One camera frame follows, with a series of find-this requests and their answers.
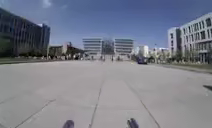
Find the bush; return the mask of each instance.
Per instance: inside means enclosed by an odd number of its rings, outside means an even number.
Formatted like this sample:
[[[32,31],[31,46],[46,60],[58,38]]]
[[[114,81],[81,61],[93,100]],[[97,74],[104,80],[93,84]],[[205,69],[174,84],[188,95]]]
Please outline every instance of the bush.
[[[0,57],[9,57],[12,55],[13,45],[10,40],[0,37]]]

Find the concrete pavement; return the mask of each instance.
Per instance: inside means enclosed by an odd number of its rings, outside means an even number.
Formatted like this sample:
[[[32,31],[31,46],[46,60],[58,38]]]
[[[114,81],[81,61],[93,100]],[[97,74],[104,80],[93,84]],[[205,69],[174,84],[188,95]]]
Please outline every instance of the concrete pavement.
[[[212,75],[131,62],[0,65],[0,128],[212,128]]]

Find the building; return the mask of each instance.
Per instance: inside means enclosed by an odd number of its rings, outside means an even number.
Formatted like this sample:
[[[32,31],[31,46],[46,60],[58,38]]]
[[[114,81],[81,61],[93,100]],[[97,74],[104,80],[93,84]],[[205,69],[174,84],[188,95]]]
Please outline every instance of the building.
[[[131,39],[114,39],[115,57],[120,56],[123,59],[128,59],[132,53],[133,47],[134,41]]]
[[[73,47],[71,42],[66,42],[63,45],[49,46],[50,56],[73,56],[75,54],[83,54],[84,50]]]
[[[15,56],[31,51],[46,55],[50,28],[0,8],[0,37],[10,40],[13,44],[12,54]]]
[[[181,52],[181,31],[178,27],[168,30],[168,49],[171,56],[175,56],[177,51]]]
[[[209,62],[209,52],[212,49],[212,12],[180,26],[179,29],[183,56],[187,57],[190,53],[191,57],[203,63]]]
[[[62,56],[63,45],[49,46],[49,56]]]
[[[83,39],[84,51],[94,58],[98,58],[102,54],[101,38],[85,38]]]
[[[47,53],[49,39],[50,39],[50,27],[46,24],[40,24],[41,27],[41,39],[38,49],[43,55]]]
[[[135,48],[135,55],[149,57],[149,47],[147,45],[138,46]]]

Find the pole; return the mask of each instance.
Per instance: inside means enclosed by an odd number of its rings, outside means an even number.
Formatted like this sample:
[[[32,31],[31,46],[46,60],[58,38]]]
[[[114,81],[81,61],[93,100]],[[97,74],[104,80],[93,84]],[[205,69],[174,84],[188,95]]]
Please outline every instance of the pole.
[[[49,59],[48,54],[49,54],[49,45],[47,46],[47,60]]]

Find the curb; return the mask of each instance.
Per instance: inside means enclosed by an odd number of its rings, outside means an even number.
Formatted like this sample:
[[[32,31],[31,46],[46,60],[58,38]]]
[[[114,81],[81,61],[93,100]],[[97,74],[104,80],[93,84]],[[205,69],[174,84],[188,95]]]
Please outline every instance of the curb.
[[[174,68],[174,69],[180,69],[180,70],[185,70],[185,71],[190,71],[190,72],[197,72],[197,73],[205,73],[205,74],[211,74],[212,75],[212,71],[208,71],[208,70],[198,70],[195,68],[186,68],[184,66],[175,66],[175,65],[160,65],[162,67],[165,68]]]

